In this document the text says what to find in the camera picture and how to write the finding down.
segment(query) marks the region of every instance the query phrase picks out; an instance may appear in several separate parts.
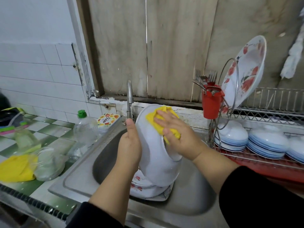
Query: right hand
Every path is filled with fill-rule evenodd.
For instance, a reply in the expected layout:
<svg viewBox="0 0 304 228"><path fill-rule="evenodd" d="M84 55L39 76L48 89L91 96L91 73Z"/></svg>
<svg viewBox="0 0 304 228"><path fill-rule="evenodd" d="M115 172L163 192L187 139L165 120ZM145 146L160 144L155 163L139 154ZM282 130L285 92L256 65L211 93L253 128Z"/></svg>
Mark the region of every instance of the right hand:
<svg viewBox="0 0 304 228"><path fill-rule="evenodd" d="M196 136L194 131L181 119L170 112L157 111L164 120L154 118L154 121L164 127L163 134L168 139L170 146L185 158L193 161L200 153L207 148L207 145ZM170 129L180 132L180 139L177 139Z"/></svg>

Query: sink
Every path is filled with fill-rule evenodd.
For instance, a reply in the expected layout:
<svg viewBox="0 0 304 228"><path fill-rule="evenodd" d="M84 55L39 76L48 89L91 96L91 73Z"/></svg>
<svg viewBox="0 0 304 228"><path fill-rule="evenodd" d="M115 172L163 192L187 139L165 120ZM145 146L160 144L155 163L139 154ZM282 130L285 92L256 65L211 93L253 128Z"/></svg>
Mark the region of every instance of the sink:
<svg viewBox="0 0 304 228"><path fill-rule="evenodd" d="M118 133L96 158L93 164L93 177L99 184L113 168L117 157L118 143L125 132L126 130L123 130ZM212 207L216 199L216 193L195 165L183 158L180 174L175 180L173 190L166 201L154 202L132 196L130 196L130 199L176 214L199 215Z"/></svg>
<svg viewBox="0 0 304 228"><path fill-rule="evenodd" d="M79 203L88 201L113 168L118 143L126 132L121 117L74 165L49 189L60 197ZM194 128L202 141L208 131ZM218 204L218 196L194 164L182 158L180 174L169 198L153 202L130 196L126 225L139 227L228 227Z"/></svg>

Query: yellow sponge cloth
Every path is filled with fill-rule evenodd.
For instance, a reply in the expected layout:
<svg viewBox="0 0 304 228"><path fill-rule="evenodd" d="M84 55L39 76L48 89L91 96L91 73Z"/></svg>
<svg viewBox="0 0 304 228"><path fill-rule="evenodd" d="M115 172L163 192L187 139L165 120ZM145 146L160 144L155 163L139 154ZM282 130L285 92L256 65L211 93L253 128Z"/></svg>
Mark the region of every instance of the yellow sponge cloth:
<svg viewBox="0 0 304 228"><path fill-rule="evenodd" d="M13 155L0 163L0 180L19 182L34 180L35 176L28 163L28 154Z"/></svg>
<svg viewBox="0 0 304 228"><path fill-rule="evenodd" d="M170 113L172 113L172 114L175 115L176 117L179 118L179 116L177 116L177 114L172 110L171 107L165 106L165 105L163 105L162 107L157 108L156 110L154 110L154 112L149 113L149 114L146 115L146 119L148 120L148 122L157 130L157 132L158 132L160 135L164 135L164 134L163 134L163 129L164 129L164 128L163 128L162 126L158 125L156 122L154 122L154 117L159 118L159 119L162 119L162 120L164 119L162 116L160 116L160 115L158 115L158 114L156 113L157 110L161 110L161 111L164 111L164 112L169 111ZM177 139L180 139L180 135L181 135L181 134L180 134L176 129L170 129L170 130L171 130L171 132L174 134L174 136L175 136ZM164 137L164 139L165 139L166 143L169 144L169 141L167 140L167 138Z"/></svg>

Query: stainless steel dish rack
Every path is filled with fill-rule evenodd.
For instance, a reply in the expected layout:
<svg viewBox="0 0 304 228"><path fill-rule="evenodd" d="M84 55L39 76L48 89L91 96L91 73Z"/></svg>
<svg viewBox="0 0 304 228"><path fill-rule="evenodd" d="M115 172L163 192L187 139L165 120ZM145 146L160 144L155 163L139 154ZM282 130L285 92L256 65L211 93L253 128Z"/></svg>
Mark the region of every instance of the stainless steel dish rack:
<svg viewBox="0 0 304 228"><path fill-rule="evenodd" d="M220 122L237 120L246 130L260 123L275 123L281 127L287 137L304 135L304 90L256 88L256 90L237 108L230 108L227 115L219 113L218 119L211 120L209 127L209 145L221 154L240 165L246 165L254 171L268 177L304 183L304 165L284 156L279 160L264 158L245 149L230 152L220 148L214 142L215 133L219 137Z"/></svg>

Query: stainless steel faucet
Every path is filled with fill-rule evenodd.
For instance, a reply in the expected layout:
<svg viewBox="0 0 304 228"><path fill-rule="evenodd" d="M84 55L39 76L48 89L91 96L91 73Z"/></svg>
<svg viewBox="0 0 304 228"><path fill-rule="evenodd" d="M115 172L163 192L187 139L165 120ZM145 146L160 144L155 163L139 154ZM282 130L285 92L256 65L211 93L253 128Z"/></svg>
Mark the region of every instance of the stainless steel faucet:
<svg viewBox="0 0 304 228"><path fill-rule="evenodd" d="M127 118L131 118L133 120L132 114L132 103L133 100L133 92L132 92L132 83L131 80L127 82Z"/></svg>

